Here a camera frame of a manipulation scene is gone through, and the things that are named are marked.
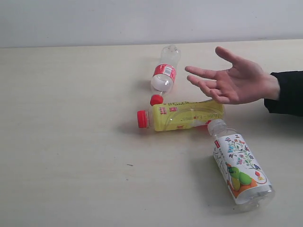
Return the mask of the person's open hand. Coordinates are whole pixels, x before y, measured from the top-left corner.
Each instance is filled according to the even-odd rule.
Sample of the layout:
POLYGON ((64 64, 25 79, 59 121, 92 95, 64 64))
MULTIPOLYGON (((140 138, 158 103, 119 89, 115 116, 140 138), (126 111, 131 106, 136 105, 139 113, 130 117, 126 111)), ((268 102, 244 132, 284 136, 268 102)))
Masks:
POLYGON ((255 62, 235 55, 223 47, 216 47, 215 53, 232 64, 226 70, 206 70, 186 66, 190 73, 187 80, 214 101, 225 105, 239 105, 260 99, 278 100, 280 85, 278 79, 255 62))

